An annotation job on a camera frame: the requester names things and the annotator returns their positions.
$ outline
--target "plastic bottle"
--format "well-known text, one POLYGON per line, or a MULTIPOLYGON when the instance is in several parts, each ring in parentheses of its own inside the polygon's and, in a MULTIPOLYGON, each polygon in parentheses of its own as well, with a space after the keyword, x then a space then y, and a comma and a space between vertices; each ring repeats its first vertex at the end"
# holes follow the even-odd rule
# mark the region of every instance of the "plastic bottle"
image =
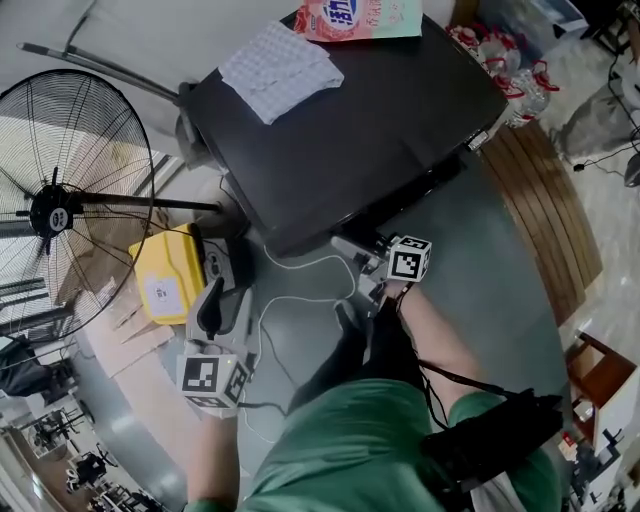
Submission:
POLYGON ((551 93, 560 90, 549 83, 547 63, 541 60, 535 62, 533 69, 520 70, 511 80, 511 86, 524 93, 510 99, 514 113, 507 125, 512 128, 519 128, 535 119, 549 105, 551 93))
POLYGON ((512 77, 520 69, 522 56, 516 39, 505 32, 499 32, 497 29, 494 29, 493 33, 485 32, 478 53, 484 57, 484 63, 491 76, 500 74, 512 77))
POLYGON ((525 92, 517 87, 507 75, 496 75, 493 77, 493 81, 509 101, 525 97, 525 92))
POLYGON ((472 28, 463 27, 462 25, 447 27, 447 34, 469 53, 475 54, 474 56, 478 55, 480 41, 478 41, 472 28))

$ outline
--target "yellow case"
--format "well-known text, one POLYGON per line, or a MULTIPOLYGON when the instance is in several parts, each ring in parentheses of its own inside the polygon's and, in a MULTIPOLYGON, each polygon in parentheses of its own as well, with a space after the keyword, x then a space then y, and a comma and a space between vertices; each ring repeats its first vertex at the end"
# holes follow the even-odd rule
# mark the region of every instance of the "yellow case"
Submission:
MULTIPOLYGON (((191 234, 192 224, 184 224, 147 238, 136 262, 144 309, 158 324, 186 324, 189 308, 205 288, 196 241, 191 234)), ((140 245, 129 247, 133 258, 140 245)))

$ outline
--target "green sleeve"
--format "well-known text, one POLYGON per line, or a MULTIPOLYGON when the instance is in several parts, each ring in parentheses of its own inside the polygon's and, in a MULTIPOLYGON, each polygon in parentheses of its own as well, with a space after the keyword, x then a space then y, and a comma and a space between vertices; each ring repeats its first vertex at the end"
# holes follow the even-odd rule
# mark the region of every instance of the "green sleeve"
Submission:
POLYGON ((211 500, 200 500, 189 503, 184 512, 233 512, 230 508, 211 500))
MULTIPOLYGON (((478 392, 460 398, 449 412, 449 425, 480 416, 500 404, 502 399, 478 392)), ((513 488, 528 512, 559 511, 560 480, 551 460, 542 449, 533 452, 517 468, 508 472, 513 488)))

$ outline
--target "wooden bench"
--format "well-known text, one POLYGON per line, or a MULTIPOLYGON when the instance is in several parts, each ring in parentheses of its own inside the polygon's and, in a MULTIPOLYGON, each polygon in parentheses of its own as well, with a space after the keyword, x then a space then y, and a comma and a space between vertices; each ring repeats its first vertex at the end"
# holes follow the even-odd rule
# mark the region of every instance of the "wooden bench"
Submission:
POLYGON ((536 121, 502 127, 480 150, 535 259, 557 325, 584 302, 602 261, 582 204, 536 121))

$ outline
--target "fan grille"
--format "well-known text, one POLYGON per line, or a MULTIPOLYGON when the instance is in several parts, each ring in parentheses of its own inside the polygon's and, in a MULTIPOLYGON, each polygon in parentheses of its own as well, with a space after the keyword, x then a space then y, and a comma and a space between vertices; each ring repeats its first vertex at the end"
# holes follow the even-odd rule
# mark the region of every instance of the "fan grille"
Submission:
MULTIPOLYGON (((0 296, 0 334, 15 335, 29 324, 25 318, 66 307, 68 318, 38 328, 41 336, 64 337, 109 304, 133 268, 128 247, 147 232, 152 178, 142 123, 122 93, 102 78, 48 71, 0 97, 0 287, 42 277, 49 292, 36 300, 29 299, 42 290, 0 296), (34 204, 43 190, 55 190, 65 211, 69 197, 79 192, 137 194, 149 204, 85 204, 66 229, 43 235, 34 231, 39 208, 34 204), (15 298, 24 301, 7 305, 15 298)), ((43 215, 47 224, 55 212, 43 215)))

